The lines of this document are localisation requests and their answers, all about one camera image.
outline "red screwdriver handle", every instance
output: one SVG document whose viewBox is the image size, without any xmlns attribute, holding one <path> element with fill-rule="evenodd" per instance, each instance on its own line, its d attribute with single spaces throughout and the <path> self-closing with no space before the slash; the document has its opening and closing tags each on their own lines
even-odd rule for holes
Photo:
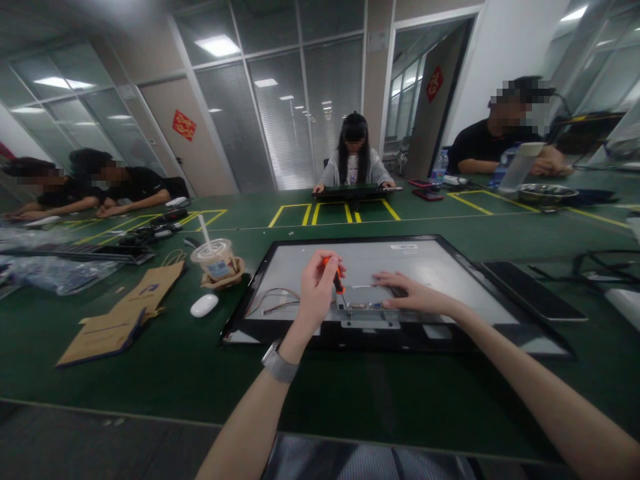
<svg viewBox="0 0 640 480">
<path fill-rule="evenodd" d="M 326 257 L 324 260 L 322 260 L 322 263 L 325 266 L 327 266 L 327 264 L 329 263 L 329 260 L 331 260 L 331 258 Z M 340 269 L 336 269 L 335 271 L 335 276 L 333 278 L 333 286 L 335 287 L 335 292 L 338 295 L 344 295 L 345 288 L 342 286 L 342 282 L 340 281 Z"/>
</svg>

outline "plastic bottle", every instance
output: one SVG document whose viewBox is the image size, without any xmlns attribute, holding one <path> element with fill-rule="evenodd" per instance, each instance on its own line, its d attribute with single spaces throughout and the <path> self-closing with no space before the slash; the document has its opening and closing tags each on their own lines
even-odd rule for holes
<svg viewBox="0 0 640 480">
<path fill-rule="evenodd" d="M 431 182 L 434 187 L 442 186 L 442 182 L 447 174 L 447 168 L 449 168 L 449 156 L 447 150 L 442 149 L 440 155 L 433 164 L 433 170 L 431 170 Z"/>
<path fill-rule="evenodd" d="M 502 179 L 505 177 L 505 174 L 507 173 L 507 169 L 509 168 L 512 160 L 515 158 L 516 154 L 518 153 L 518 149 L 520 148 L 520 145 L 522 145 L 522 142 L 516 142 L 513 144 L 511 148 L 506 149 L 505 152 L 502 154 L 502 156 L 500 157 L 500 164 L 495 169 L 495 172 L 493 173 L 493 176 L 489 181 L 490 188 L 496 189 L 498 188 L 498 186 L 500 186 Z"/>
<path fill-rule="evenodd" d="M 511 161 L 507 173 L 500 186 L 498 186 L 498 192 L 500 193 L 514 193 L 518 190 L 518 187 L 533 168 L 536 158 L 540 154 L 545 144 L 543 142 L 531 142 L 523 143 L 520 145 L 515 158 Z"/>
</svg>

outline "phone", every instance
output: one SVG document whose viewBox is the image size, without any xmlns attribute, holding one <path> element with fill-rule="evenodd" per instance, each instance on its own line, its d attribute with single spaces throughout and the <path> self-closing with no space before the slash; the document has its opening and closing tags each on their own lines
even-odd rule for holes
<svg viewBox="0 0 640 480">
<path fill-rule="evenodd" d="M 526 274 L 518 266 L 506 261 L 482 262 L 489 278 L 532 313 L 552 321 L 586 321 L 587 316 Z"/>
<path fill-rule="evenodd" d="M 434 193 L 431 189 L 414 190 L 413 194 L 426 201 L 440 201 L 444 199 L 442 195 Z"/>
<path fill-rule="evenodd" d="M 409 183 L 411 185 L 415 185 L 416 187 L 420 187 L 420 188 L 427 188 L 432 186 L 433 184 L 428 181 L 428 180 L 420 180 L 420 179 L 413 179 L 413 180 L 409 180 Z"/>
</svg>

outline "metal bowl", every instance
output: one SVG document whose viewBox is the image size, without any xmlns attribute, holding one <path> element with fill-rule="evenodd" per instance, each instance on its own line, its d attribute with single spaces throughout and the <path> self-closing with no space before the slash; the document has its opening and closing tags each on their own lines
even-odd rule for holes
<svg viewBox="0 0 640 480">
<path fill-rule="evenodd" d="M 540 205 L 554 205 L 576 195 L 578 192 L 574 189 L 548 183 L 524 183 L 518 187 L 518 197 L 521 201 Z"/>
</svg>

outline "ceiling light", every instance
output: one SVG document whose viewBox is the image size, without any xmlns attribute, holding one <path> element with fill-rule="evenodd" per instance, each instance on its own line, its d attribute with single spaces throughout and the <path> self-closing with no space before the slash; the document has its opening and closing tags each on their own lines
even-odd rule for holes
<svg viewBox="0 0 640 480">
<path fill-rule="evenodd" d="M 214 57 L 226 57 L 240 52 L 240 48 L 226 35 L 216 35 L 215 37 L 196 40 L 195 44 L 208 51 Z"/>
<path fill-rule="evenodd" d="M 278 84 L 278 82 L 276 82 L 276 80 L 274 80 L 274 79 L 257 80 L 257 81 L 255 81 L 253 83 L 258 88 L 271 87 L 273 85 L 277 85 Z"/>
<path fill-rule="evenodd" d="M 34 83 L 39 83 L 41 85 L 48 85 L 50 87 L 64 88 L 67 90 L 70 89 L 85 89 L 91 88 L 95 85 L 92 83 L 80 82 L 78 80 L 69 80 L 64 79 L 62 77 L 47 77 L 39 80 L 34 80 Z"/>
<path fill-rule="evenodd" d="M 586 11 L 587 11 L 587 6 L 585 5 L 584 7 L 576 10 L 575 12 L 568 14 L 566 17 L 562 18 L 560 21 L 578 20 L 582 18 L 582 16 L 585 14 Z"/>
<path fill-rule="evenodd" d="M 45 110 L 34 107 L 20 107 L 11 111 L 14 113 L 43 113 Z"/>
</svg>

